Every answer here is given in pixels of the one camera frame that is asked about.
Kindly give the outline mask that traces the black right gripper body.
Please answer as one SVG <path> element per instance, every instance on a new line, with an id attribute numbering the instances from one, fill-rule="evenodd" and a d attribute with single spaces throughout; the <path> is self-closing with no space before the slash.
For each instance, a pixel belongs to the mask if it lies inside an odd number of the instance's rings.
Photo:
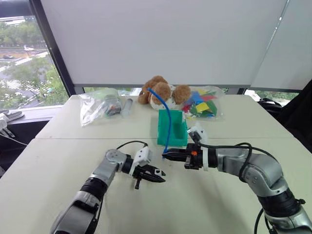
<path id="1" fill-rule="evenodd" d="M 200 146 L 194 143 L 189 143 L 185 149 L 185 153 L 185 169 L 199 170 L 203 167 L 203 152 Z"/>

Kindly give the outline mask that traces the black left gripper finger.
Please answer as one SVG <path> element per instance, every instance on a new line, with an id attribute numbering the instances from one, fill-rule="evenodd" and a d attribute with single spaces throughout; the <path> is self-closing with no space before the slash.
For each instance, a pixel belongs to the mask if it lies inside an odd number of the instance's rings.
<path id="1" fill-rule="evenodd" d="M 163 183 L 166 181 L 161 176 L 150 174 L 143 175 L 143 179 L 153 183 Z"/>
<path id="2" fill-rule="evenodd" d="M 151 165 L 146 165 L 146 170 L 149 171 L 152 175 L 155 175 L 154 174 L 154 170 L 155 169 L 159 169 L 157 167 L 154 167 L 154 166 L 151 166 Z"/>

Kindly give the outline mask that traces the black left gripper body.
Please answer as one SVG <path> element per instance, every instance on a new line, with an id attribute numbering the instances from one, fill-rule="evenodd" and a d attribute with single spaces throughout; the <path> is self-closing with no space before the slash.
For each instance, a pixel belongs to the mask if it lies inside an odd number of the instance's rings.
<path id="1" fill-rule="evenodd" d="M 136 166 L 133 172 L 133 178 L 136 179 L 135 189 L 138 190 L 142 179 L 147 181 L 151 180 L 150 166 Z"/>

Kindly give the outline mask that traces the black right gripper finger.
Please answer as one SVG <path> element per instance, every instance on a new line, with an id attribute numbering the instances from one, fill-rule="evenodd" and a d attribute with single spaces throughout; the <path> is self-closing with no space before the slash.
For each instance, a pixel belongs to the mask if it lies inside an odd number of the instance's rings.
<path id="1" fill-rule="evenodd" d="M 167 149 L 162 155 L 163 156 L 186 156 L 187 151 L 186 149 L 170 148 L 170 149 Z"/>
<path id="2" fill-rule="evenodd" d="M 170 161 L 179 161 L 179 162 L 185 162 L 186 156 L 171 156 L 171 155 L 163 155 L 164 159 L 170 160 Z"/>

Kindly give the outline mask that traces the green plastic bin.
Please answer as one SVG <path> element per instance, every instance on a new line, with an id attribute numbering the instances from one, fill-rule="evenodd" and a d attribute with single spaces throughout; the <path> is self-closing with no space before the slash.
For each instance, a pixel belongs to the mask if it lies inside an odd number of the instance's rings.
<path id="1" fill-rule="evenodd" d="M 168 146 L 186 146 L 188 142 L 187 122 L 184 112 L 170 110 L 171 128 Z M 166 146 L 169 130 L 169 116 L 166 110 L 158 111 L 157 143 Z"/>

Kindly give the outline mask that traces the clear bag of coloured pieces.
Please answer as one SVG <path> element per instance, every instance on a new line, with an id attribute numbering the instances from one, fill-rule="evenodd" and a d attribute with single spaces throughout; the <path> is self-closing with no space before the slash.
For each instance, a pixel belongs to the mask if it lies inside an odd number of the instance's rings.
<path id="1" fill-rule="evenodd" d="M 221 99 L 225 96 L 216 86 L 190 86 L 190 97 L 177 106 L 188 119 L 217 120 L 223 116 Z"/>

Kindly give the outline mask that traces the brown plush toy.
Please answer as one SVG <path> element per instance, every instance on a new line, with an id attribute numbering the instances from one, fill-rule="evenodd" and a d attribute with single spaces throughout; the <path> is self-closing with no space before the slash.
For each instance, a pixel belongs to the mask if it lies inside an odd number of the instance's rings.
<path id="1" fill-rule="evenodd" d="M 150 105 L 154 110 L 166 108 L 149 89 L 162 98 L 170 110 L 180 110 L 181 105 L 191 97 L 191 89 L 188 85 L 174 86 L 163 76 L 154 76 L 143 85 L 137 98 L 139 104 Z"/>

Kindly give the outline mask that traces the clear plastic tube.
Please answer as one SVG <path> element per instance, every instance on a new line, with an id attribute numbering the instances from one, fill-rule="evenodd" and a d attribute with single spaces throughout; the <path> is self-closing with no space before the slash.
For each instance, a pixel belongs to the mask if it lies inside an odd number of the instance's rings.
<path id="1" fill-rule="evenodd" d="M 133 100 L 131 98 L 128 98 L 125 101 L 125 104 L 124 104 L 124 107 L 123 107 L 123 110 L 122 110 L 122 116 L 123 117 L 128 117 L 129 116 L 132 104 L 133 104 Z"/>

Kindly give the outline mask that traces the clear bag of small parts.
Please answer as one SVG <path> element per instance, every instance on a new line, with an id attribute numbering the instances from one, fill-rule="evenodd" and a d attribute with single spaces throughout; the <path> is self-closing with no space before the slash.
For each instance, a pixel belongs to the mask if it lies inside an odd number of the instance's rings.
<path id="1" fill-rule="evenodd" d="M 80 125 L 85 127 L 97 120 L 111 118 L 122 111 L 118 91 L 104 88 L 78 95 L 80 100 Z"/>

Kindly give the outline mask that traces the black bag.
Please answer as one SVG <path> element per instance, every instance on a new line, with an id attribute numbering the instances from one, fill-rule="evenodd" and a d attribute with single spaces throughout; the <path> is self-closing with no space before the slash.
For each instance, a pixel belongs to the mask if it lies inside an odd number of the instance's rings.
<path id="1" fill-rule="evenodd" d="M 274 117 L 278 116 L 282 110 L 281 104 L 269 98 L 261 98 L 257 103 Z"/>

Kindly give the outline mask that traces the white roller blind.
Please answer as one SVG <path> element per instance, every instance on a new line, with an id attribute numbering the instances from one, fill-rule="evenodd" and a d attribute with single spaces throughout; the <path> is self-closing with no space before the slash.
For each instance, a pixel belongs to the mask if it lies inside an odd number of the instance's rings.
<path id="1" fill-rule="evenodd" d="M 286 0 L 250 87 L 302 90 L 312 79 L 312 0 Z"/>
<path id="2" fill-rule="evenodd" d="M 41 0 L 74 85 L 250 85 L 285 0 Z"/>

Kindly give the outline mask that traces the black cloth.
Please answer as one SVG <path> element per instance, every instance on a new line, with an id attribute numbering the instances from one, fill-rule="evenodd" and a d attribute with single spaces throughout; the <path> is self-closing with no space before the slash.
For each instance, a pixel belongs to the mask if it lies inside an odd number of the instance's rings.
<path id="1" fill-rule="evenodd" d="M 277 121 L 312 153 L 312 80 L 281 109 Z"/>

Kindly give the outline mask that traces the grey flat shoe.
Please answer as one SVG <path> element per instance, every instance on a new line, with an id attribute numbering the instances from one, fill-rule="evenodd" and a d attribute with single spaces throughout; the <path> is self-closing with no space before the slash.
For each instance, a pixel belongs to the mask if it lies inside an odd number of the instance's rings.
<path id="1" fill-rule="evenodd" d="M 0 111 L 0 118 L 3 118 L 7 122 L 19 119 L 23 116 L 24 116 L 24 113 L 21 111 L 17 111 L 17 112 L 12 112 L 11 110 Z"/>

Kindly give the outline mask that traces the black window post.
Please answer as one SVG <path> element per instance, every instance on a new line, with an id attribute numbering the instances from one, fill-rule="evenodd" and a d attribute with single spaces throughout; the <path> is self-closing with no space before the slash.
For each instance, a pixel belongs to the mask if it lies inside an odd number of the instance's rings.
<path id="1" fill-rule="evenodd" d="M 29 4 L 68 96 L 76 95 L 73 82 L 49 25 L 41 0 L 29 0 Z"/>

